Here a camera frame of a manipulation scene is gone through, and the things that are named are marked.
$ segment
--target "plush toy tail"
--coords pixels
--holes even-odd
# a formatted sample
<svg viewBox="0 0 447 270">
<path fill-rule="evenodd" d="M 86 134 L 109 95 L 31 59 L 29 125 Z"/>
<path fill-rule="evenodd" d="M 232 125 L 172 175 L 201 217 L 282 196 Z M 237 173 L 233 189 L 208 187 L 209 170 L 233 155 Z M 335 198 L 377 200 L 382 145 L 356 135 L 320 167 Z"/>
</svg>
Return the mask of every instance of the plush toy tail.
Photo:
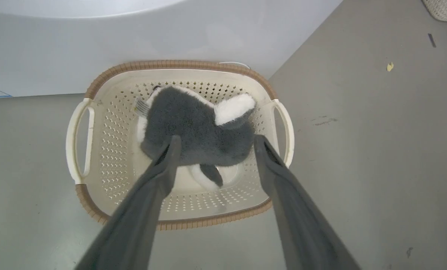
<svg viewBox="0 0 447 270">
<path fill-rule="evenodd" d="M 223 186 L 223 179 L 218 169 L 213 165 L 195 164 L 190 167 L 190 172 L 203 188 L 216 191 Z"/>
</svg>

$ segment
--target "laundry basket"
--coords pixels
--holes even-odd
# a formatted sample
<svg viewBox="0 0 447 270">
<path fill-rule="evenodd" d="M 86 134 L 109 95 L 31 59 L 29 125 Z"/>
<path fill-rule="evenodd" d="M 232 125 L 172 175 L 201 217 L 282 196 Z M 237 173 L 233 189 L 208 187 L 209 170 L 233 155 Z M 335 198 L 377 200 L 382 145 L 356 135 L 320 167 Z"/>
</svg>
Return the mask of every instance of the laundry basket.
<svg viewBox="0 0 447 270">
<path fill-rule="evenodd" d="M 422 2 L 432 17 L 447 22 L 447 0 L 422 0 Z"/>
<path fill-rule="evenodd" d="M 70 119 L 66 155 L 76 193 L 88 214 L 105 223 L 151 162 L 136 140 L 138 97 L 148 98 L 156 85 L 187 87 L 217 103 L 242 93 L 256 100 L 250 116 L 255 132 L 278 150 L 275 111 L 285 129 L 283 160 L 292 162 L 293 126 L 285 107 L 268 82 L 253 70 L 233 64 L 201 61 L 136 61 L 103 72 L 88 88 Z M 77 162 L 76 135 L 88 110 L 90 119 L 83 171 Z M 159 230 L 204 227 L 260 214 L 271 207 L 263 191 L 253 150 L 232 167 L 219 167 L 224 185 L 216 192 L 201 188 L 186 167 L 179 167 L 175 185 L 161 205 Z"/>
</svg>

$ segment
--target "plush toy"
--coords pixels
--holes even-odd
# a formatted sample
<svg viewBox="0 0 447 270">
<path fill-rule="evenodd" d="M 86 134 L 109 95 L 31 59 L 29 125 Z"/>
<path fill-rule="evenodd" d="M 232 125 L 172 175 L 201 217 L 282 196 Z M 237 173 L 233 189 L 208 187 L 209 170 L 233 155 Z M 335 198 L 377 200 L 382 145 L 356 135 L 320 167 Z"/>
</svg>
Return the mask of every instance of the plush toy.
<svg viewBox="0 0 447 270">
<path fill-rule="evenodd" d="M 246 159 L 254 129 L 248 118 L 256 105 L 248 94 L 213 104 L 196 92 L 177 86 L 155 87 L 146 101 L 146 118 L 139 118 L 137 140 L 154 159 L 172 135 L 182 140 L 181 166 L 207 190 L 223 186 L 216 166 L 232 166 Z"/>
</svg>

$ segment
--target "basket rim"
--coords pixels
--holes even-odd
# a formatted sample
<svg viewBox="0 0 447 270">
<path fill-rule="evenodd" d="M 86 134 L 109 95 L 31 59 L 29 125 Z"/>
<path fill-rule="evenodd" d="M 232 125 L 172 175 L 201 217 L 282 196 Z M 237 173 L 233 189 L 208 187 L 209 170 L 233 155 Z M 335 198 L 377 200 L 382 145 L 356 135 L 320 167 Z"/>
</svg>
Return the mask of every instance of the basket rim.
<svg viewBox="0 0 447 270">
<path fill-rule="evenodd" d="M 235 74 L 245 75 L 256 80 L 270 96 L 270 99 L 277 99 L 277 94 L 271 87 L 270 83 L 259 73 L 246 67 L 237 66 L 233 64 L 220 64 L 209 61 L 194 61 L 194 60 L 149 60 L 149 61 L 132 61 L 124 64 L 120 64 L 109 68 L 105 72 L 102 72 L 88 87 L 85 98 L 94 99 L 98 90 L 105 82 L 110 78 L 127 72 L 137 70 L 153 70 L 153 69 L 196 69 L 196 70 L 210 70 L 220 72 L 230 72 Z M 101 224 L 105 224 L 110 215 L 100 210 L 100 208 L 93 202 L 90 197 L 88 188 L 85 183 L 76 184 L 75 191 L 80 199 L 81 206 L 87 211 L 93 219 Z M 244 219 L 247 217 L 255 216 L 265 212 L 272 206 L 271 199 L 268 198 L 259 205 L 256 205 L 245 210 L 237 212 L 220 214 L 210 217 L 198 217 L 195 219 L 177 219 L 177 220 L 163 220 L 158 221 L 157 230 L 169 231 L 169 230 L 182 230 L 199 227 L 208 227 L 217 224 L 223 224 L 227 222 Z"/>
</svg>

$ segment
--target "gray floor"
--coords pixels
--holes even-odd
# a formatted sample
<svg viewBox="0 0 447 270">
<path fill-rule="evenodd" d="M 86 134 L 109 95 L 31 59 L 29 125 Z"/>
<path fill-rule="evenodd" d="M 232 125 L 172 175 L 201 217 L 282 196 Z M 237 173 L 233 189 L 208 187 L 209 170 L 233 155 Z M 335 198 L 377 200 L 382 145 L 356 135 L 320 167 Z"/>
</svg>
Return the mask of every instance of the gray floor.
<svg viewBox="0 0 447 270">
<path fill-rule="evenodd" d="M 362 268 L 447 269 L 447 23 L 419 0 L 344 0 L 270 82 L 291 169 Z M 0 269 L 72 268 L 101 228 L 66 168 L 81 98 L 0 99 Z M 150 268 L 284 269 L 273 212 L 158 232 Z"/>
</svg>

